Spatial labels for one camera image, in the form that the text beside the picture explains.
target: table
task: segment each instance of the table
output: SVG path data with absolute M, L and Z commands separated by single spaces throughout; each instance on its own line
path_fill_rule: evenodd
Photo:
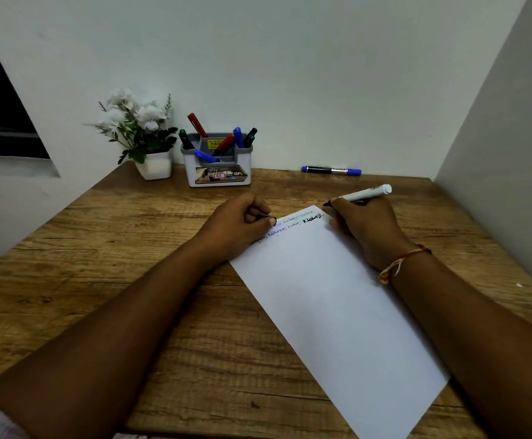
M 0 372 L 121 291 L 244 191 L 284 216 L 382 183 L 404 232 L 481 292 L 532 322 L 532 278 L 426 178 L 253 170 L 247 187 L 189 188 L 182 166 L 145 182 L 125 163 L 0 259 Z M 412 438 L 483 438 L 450 385 Z M 206 276 L 167 337 L 127 431 L 354 438 L 229 264 Z

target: gray and white pen holder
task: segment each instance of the gray and white pen holder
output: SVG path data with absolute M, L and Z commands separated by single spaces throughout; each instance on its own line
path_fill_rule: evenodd
M 212 132 L 207 138 L 199 134 L 187 134 L 195 149 L 205 154 L 213 154 L 218 144 L 229 135 L 229 132 Z M 238 148 L 233 143 L 225 155 L 219 155 L 219 162 L 205 162 L 195 155 L 195 149 L 184 149 L 181 153 L 185 160 L 187 180 L 191 188 L 210 186 L 241 186 L 252 182 L 252 151 L 249 148 Z

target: left hand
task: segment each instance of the left hand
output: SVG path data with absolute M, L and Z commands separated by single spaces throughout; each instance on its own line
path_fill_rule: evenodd
M 255 221 L 255 216 L 270 211 L 263 198 L 245 192 L 219 205 L 193 240 L 211 252 L 216 265 L 233 259 L 274 226 L 274 217 Z

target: flower pot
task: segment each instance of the flower pot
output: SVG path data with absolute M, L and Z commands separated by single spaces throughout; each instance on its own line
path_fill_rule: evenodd
M 136 168 L 145 180 L 158 180 L 160 178 L 170 178 L 172 175 L 172 150 L 147 154 L 144 163 L 136 163 Z

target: label on pen holder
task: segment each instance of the label on pen holder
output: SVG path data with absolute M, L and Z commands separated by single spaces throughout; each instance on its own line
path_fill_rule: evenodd
M 196 168 L 196 184 L 200 183 L 233 183 L 244 181 L 248 174 L 240 165 Z
M 223 139 L 207 139 L 207 149 L 217 149 Z

